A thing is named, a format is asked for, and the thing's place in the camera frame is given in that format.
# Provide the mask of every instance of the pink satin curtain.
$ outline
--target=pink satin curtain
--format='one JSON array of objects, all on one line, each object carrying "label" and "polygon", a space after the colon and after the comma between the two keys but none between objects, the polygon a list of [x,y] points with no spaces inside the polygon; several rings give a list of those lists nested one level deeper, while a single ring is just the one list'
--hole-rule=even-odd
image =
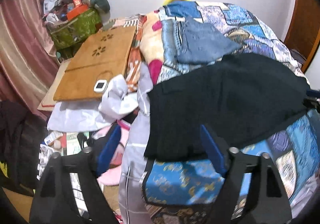
[{"label": "pink satin curtain", "polygon": [[42,15],[43,0],[0,0],[0,100],[20,102],[38,115],[58,70]]}]

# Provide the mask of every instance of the grey-blue garment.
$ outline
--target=grey-blue garment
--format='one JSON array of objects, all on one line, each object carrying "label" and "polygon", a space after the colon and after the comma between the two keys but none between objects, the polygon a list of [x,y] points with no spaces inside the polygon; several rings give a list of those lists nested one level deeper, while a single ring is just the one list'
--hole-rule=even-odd
[{"label": "grey-blue garment", "polygon": [[226,38],[211,23],[199,23],[186,18],[181,23],[181,50],[177,60],[184,64],[208,64],[241,48]]}]

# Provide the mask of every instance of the white device with black screen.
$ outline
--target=white device with black screen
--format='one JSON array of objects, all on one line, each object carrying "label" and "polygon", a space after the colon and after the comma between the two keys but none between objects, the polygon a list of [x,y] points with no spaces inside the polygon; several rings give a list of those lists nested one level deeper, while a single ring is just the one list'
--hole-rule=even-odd
[{"label": "white device with black screen", "polygon": [[108,86],[107,80],[98,80],[93,88],[94,92],[102,93],[106,90]]}]

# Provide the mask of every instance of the white cloth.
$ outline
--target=white cloth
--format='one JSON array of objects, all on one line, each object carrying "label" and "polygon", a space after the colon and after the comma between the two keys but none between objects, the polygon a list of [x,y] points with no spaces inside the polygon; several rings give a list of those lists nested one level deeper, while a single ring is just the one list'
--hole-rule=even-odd
[{"label": "white cloth", "polygon": [[96,131],[138,107],[136,94],[127,95],[122,75],[112,78],[101,101],[58,102],[49,118],[48,130],[60,132]]},{"label": "white cloth", "polygon": [[152,224],[139,185],[147,163],[143,156],[150,134],[150,103],[147,92],[152,88],[149,70],[143,63],[138,82],[139,113],[131,125],[121,164],[119,208],[124,224]]}]

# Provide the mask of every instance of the black garment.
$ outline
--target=black garment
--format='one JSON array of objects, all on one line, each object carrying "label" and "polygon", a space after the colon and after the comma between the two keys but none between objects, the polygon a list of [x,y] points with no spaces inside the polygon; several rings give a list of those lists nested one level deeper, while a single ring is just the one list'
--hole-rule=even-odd
[{"label": "black garment", "polygon": [[23,106],[0,102],[0,161],[16,186],[36,188],[40,143],[47,133],[45,121]]},{"label": "black garment", "polygon": [[310,87],[283,64],[259,54],[225,55],[154,86],[145,157],[183,161],[205,156],[200,124],[233,147],[255,144],[307,113]]}]

